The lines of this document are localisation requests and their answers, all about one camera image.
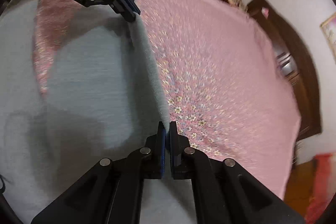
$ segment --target wooden furniture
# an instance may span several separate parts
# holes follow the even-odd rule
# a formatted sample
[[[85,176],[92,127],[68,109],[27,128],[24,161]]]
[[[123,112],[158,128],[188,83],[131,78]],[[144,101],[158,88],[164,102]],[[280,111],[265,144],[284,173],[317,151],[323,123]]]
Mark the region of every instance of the wooden furniture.
[[[268,9],[268,18],[262,8]],[[291,83],[301,114],[297,140],[321,133],[319,84],[313,61],[300,36],[266,0],[252,0],[248,13],[272,40],[281,72]]]

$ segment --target gray towel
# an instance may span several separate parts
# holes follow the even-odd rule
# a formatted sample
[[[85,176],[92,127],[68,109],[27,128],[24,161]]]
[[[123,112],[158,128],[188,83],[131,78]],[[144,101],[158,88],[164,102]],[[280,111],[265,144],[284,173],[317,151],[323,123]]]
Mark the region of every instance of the gray towel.
[[[37,5],[13,0],[0,20],[0,174],[24,224],[99,159],[126,157],[159,121],[169,126],[141,18],[127,23],[108,6],[75,15],[42,98],[32,62]],[[169,173],[145,182],[141,223],[196,222],[190,182]]]

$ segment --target red cloth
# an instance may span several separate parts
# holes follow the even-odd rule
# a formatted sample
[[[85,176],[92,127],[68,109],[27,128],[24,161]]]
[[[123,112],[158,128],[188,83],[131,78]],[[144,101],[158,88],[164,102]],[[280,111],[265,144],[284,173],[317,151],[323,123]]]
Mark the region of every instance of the red cloth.
[[[314,180],[313,197],[305,216],[307,224],[314,224],[328,206],[328,180],[331,175],[330,158],[332,155],[332,153],[329,153],[315,156],[317,169]]]

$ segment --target metal screw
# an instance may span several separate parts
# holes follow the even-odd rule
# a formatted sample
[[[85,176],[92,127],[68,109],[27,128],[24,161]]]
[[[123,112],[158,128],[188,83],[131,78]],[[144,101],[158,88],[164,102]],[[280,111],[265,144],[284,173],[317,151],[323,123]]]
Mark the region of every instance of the metal screw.
[[[140,149],[141,154],[149,154],[151,152],[151,149],[149,147],[143,147]]]
[[[104,158],[104,159],[101,159],[99,163],[101,166],[108,166],[110,165],[111,161],[108,158]]]
[[[224,163],[226,166],[229,166],[229,167],[233,167],[236,164],[236,162],[233,159],[226,159]]]
[[[192,148],[192,147],[187,147],[187,148],[184,149],[184,153],[192,155],[192,154],[195,153],[195,149]]]

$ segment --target wall picture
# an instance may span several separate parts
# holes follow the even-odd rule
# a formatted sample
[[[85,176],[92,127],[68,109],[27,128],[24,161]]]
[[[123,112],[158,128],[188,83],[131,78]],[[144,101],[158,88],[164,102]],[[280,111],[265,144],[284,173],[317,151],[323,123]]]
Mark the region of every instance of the wall picture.
[[[336,13],[321,24],[321,29],[328,40],[329,47],[333,51],[336,60]]]

